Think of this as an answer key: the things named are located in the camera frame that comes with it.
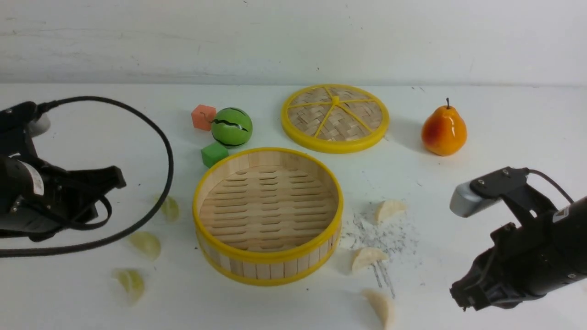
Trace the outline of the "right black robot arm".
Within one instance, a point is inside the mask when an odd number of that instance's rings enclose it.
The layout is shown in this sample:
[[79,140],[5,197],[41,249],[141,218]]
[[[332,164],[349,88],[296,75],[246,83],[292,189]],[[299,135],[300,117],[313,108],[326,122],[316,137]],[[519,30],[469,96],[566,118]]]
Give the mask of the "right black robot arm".
[[586,278],[585,198],[545,212],[526,226],[508,223],[490,237],[493,247],[478,255],[449,289],[462,309],[512,309]]

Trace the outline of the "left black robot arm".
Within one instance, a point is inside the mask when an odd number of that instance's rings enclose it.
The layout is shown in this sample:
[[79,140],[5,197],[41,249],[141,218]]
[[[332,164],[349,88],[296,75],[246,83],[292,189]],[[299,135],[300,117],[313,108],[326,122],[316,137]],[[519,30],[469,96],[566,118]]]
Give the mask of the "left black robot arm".
[[112,216],[105,195],[126,186],[119,167],[65,170],[38,157],[32,139],[50,122],[34,102],[0,115],[0,236],[41,242],[72,229],[103,227]]

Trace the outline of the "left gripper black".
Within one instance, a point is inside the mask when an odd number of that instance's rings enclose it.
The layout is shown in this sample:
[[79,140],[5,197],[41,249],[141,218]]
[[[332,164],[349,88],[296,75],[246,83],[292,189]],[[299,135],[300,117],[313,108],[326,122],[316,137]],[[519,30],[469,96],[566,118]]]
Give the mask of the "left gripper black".
[[105,196],[126,186],[115,166],[67,171],[36,157],[2,156],[0,174],[0,236],[33,242],[65,229],[103,227],[107,220],[95,221],[96,204],[102,203],[111,217]]

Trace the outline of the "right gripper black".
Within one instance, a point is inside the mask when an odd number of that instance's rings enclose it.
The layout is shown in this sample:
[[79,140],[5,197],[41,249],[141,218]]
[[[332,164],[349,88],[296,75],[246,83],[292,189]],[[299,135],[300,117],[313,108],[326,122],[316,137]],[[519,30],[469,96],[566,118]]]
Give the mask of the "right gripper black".
[[586,278],[586,228],[512,223],[491,234],[494,245],[474,259],[449,292],[462,309],[512,309]]

